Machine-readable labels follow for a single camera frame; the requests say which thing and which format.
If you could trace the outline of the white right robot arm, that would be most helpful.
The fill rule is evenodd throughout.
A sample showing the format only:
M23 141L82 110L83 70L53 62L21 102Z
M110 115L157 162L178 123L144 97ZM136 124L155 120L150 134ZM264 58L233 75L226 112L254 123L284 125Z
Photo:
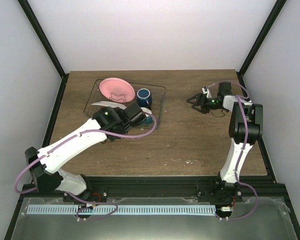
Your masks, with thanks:
M211 98L207 93L198 93L186 102L191 104L192 109L202 114L207 114L211 110L231 112L228 128L231 145L219 175L224 183L238 183L249 151L263 135L263 106L242 100L238 95Z

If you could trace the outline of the cream upturned bowl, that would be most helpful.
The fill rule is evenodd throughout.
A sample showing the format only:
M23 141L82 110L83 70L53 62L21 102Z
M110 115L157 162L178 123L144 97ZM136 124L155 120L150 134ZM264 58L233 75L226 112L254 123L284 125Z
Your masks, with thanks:
M152 115L152 111L146 107L141 107L141 110L144 112L145 114L145 118L142 121L143 124L152 124L153 123L153 119L151 117Z

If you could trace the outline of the dark blue mug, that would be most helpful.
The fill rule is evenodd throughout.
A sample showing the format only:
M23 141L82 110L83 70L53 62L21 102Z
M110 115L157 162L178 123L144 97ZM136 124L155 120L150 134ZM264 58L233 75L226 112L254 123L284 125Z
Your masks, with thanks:
M151 109L153 104L152 93L147 88L141 88L136 93L136 102L140 107Z

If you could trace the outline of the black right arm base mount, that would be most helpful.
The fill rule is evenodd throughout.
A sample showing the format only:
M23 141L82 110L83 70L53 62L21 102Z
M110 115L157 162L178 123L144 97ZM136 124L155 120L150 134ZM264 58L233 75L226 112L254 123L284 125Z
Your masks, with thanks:
M219 180L198 180L196 194L199 202L211 204L226 204L233 201L238 192L238 183L228 183Z

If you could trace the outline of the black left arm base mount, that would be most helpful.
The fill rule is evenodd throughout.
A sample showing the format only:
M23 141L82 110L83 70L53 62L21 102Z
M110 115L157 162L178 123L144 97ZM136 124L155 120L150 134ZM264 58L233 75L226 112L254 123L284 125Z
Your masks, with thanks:
M106 186L97 186L85 190L83 193L77 195L76 197L73 197L68 192L65 192L63 200L65 202L73 202L73 203L87 203L87 202L105 203L107 200L107 196L108 196L108 188Z

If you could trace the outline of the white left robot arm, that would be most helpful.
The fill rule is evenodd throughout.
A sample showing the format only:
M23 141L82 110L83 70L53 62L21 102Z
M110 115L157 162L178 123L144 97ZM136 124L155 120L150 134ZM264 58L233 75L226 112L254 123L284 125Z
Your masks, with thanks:
M34 181L34 190L39 193L52 191L70 192L81 202L87 202L92 189L81 174L73 174L62 169L69 160L89 147L114 141L126 135L133 127L131 114L119 107L103 107L81 127L57 142L25 151L25 159Z

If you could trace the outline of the pink plastic bear plate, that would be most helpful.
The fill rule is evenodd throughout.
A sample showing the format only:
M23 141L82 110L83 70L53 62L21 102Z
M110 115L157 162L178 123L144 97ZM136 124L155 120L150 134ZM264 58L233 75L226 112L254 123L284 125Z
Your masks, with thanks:
M103 96L116 103L129 103L136 95L129 82L117 77L102 80L99 84L99 90Z

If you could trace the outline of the red plate with teal flower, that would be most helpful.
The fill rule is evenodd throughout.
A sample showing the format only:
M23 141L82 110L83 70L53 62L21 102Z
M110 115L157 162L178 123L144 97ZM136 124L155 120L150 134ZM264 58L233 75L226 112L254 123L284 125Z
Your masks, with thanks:
M111 101L97 101L91 104L92 106L100 106L100 107L112 107L112 108L120 108L126 109L127 106L118 102L111 102Z

